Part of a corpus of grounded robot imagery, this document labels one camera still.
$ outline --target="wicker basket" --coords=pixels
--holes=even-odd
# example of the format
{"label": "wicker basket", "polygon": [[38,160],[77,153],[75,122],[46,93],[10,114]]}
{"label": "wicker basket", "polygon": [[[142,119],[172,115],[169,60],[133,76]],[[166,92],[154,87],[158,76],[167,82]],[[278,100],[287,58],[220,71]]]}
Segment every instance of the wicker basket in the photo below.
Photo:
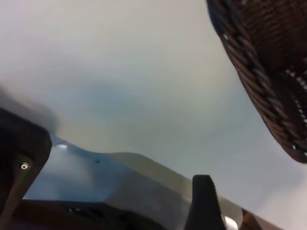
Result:
{"label": "wicker basket", "polygon": [[293,159],[307,162],[307,0],[207,3],[213,26],[269,131]]}

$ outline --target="metal screw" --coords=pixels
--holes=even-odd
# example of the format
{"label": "metal screw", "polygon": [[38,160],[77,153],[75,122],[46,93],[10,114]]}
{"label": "metal screw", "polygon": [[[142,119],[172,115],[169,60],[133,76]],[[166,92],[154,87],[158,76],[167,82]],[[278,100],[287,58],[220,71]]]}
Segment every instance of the metal screw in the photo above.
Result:
{"label": "metal screw", "polygon": [[21,164],[21,169],[22,169],[22,170],[29,169],[29,168],[30,168],[30,165],[29,165],[27,162],[23,162],[23,163]]}
{"label": "metal screw", "polygon": [[226,34],[223,34],[223,37],[224,37],[226,40],[229,40],[229,38],[227,37]]}

